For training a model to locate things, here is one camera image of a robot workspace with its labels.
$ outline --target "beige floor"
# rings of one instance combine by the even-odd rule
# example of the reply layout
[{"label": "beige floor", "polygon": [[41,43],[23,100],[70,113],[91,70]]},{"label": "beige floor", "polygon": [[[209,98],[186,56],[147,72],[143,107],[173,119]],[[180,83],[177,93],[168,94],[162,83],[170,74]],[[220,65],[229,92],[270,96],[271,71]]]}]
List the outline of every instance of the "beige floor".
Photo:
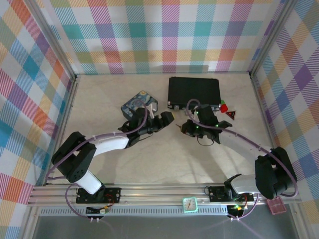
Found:
[{"label": "beige floor", "polygon": [[[158,113],[168,111],[170,76],[219,79],[222,99],[237,113],[235,121],[221,113],[218,119],[229,121],[234,130],[257,143],[270,145],[247,74],[81,76],[64,137],[74,131],[87,137],[116,131],[126,121],[121,105],[141,90],[158,100]],[[98,155],[89,169],[104,183],[219,183],[237,173],[254,172],[254,166],[233,150],[218,144],[200,146],[196,139],[180,133],[175,124],[183,124],[187,116],[184,111],[174,115],[175,121],[167,128],[132,148]]]}]

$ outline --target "small clock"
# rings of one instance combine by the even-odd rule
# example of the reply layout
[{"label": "small clock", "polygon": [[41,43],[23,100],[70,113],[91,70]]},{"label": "small clock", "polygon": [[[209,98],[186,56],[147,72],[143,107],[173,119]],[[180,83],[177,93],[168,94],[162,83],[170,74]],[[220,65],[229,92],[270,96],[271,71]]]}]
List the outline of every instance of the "small clock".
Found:
[{"label": "small clock", "polygon": [[183,198],[184,213],[194,213],[198,211],[197,199],[195,197]]}]

